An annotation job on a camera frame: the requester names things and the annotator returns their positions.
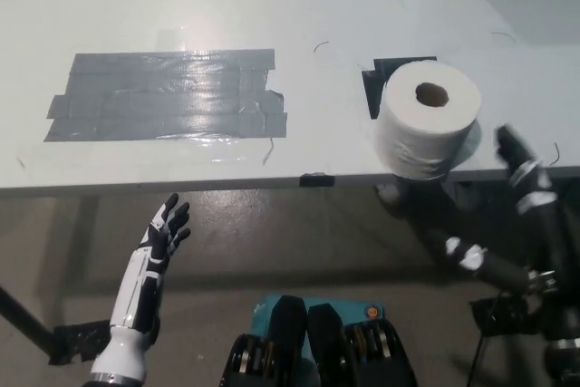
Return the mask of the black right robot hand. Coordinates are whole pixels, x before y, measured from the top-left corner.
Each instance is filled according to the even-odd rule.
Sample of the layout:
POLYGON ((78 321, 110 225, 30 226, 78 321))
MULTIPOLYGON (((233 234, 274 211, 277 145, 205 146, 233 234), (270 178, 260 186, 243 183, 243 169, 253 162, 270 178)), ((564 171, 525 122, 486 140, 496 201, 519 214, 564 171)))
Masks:
POLYGON ((579 247, 547 169, 512 126, 496 129, 497 155, 507 167, 529 249, 529 266, 517 266, 490 248, 434 228, 428 240, 452 265, 495 288, 516 295, 538 295, 552 312, 579 311, 579 247))

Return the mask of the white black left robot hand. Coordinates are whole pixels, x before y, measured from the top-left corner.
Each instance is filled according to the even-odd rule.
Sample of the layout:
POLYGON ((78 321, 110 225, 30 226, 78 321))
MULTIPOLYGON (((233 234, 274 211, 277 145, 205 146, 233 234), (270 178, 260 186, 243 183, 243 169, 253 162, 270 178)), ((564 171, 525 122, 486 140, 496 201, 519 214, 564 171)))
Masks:
POLYGON ((189 203, 173 193, 133 250, 110 319, 110 341, 92 364, 86 386, 142 386, 146 353, 160 331, 160 303, 169 262, 190 235, 189 203))

